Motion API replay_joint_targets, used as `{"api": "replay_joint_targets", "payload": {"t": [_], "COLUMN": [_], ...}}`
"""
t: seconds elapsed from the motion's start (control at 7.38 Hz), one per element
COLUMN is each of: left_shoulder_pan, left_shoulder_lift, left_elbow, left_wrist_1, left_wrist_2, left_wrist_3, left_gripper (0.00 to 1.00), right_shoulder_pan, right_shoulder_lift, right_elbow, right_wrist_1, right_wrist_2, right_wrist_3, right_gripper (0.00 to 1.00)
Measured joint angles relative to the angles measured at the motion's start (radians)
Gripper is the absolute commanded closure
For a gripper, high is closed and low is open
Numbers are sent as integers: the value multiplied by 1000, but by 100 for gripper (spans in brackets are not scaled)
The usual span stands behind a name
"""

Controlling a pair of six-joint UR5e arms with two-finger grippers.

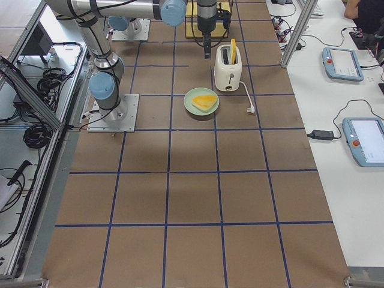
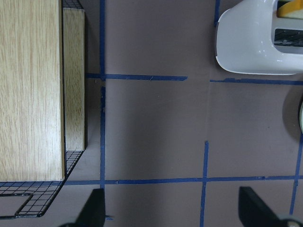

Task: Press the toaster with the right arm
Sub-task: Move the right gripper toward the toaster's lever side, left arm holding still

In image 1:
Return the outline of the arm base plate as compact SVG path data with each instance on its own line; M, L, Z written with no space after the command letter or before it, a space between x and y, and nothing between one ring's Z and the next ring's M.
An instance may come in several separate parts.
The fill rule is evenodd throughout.
M124 31L114 30L112 42L141 42L147 41L149 36L149 19L135 19Z
M87 131L90 133L135 132L139 94L124 94L120 99L119 106L103 119L102 117L108 111L100 110L97 102L94 101L92 109L98 112L90 116L91 123L86 126Z

